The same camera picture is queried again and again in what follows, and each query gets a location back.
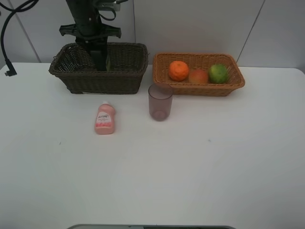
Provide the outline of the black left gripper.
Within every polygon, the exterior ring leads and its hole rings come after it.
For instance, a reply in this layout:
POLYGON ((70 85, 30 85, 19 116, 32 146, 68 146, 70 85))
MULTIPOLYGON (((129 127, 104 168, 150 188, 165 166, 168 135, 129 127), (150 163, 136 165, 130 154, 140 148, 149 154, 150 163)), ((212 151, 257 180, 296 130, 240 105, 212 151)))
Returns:
POLYGON ((82 47, 91 57, 91 42, 100 42, 99 44, 99 71, 107 70, 108 37, 121 38, 121 29, 108 24, 104 24, 102 19, 110 20, 98 14, 96 18, 77 19, 74 24, 62 25, 59 29, 62 36, 69 35, 75 37, 75 42, 82 47))

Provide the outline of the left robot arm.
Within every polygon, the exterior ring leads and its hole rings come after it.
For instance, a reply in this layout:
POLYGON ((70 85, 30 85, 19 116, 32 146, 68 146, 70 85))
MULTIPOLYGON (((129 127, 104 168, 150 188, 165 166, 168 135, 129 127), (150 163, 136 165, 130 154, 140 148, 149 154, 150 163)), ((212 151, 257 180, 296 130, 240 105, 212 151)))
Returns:
POLYGON ((108 37, 120 38, 121 29, 104 24, 102 20, 113 21, 116 18, 114 6, 123 0, 68 0, 66 1, 75 21, 62 25, 60 34, 75 37, 75 42, 90 56, 98 71, 110 69, 108 56, 108 37))

